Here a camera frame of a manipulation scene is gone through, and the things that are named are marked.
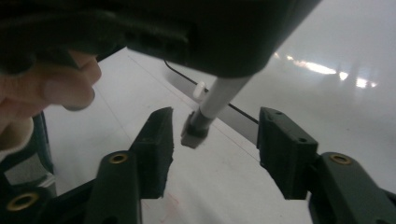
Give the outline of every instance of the human hand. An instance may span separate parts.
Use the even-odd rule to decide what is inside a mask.
[[[38,62],[21,77],[0,76],[0,135],[12,123],[48,105],[84,108],[94,98],[101,71],[94,56],[70,50],[79,69]]]

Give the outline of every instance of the white wall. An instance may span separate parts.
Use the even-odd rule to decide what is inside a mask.
[[[391,0],[322,1],[233,104],[256,119],[261,106],[283,111],[320,153],[346,153],[396,192],[395,9]]]

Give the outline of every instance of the white tip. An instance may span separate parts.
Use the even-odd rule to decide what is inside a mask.
[[[206,84],[203,81],[200,81],[197,86],[195,87],[194,93],[192,94],[192,96],[196,99],[196,100],[203,100],[205,97],[205,88],[206,88]]]

